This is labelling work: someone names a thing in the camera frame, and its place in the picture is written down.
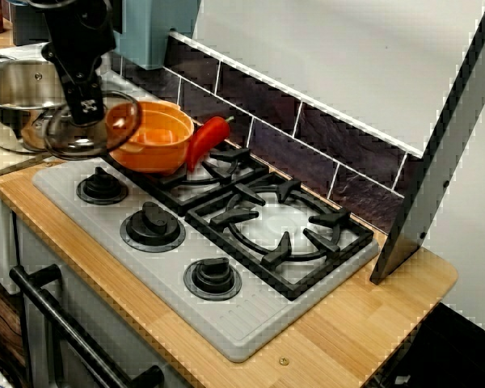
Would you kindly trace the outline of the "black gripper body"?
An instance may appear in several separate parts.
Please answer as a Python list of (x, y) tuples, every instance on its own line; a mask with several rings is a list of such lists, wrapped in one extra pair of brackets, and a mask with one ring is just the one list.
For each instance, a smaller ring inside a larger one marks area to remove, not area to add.
[(87, 115), (103, 107), (99, 75), (101, 57), (116, 47), (114, 39), (50, 40), (42, 56), (57, 71), (70, 113)]

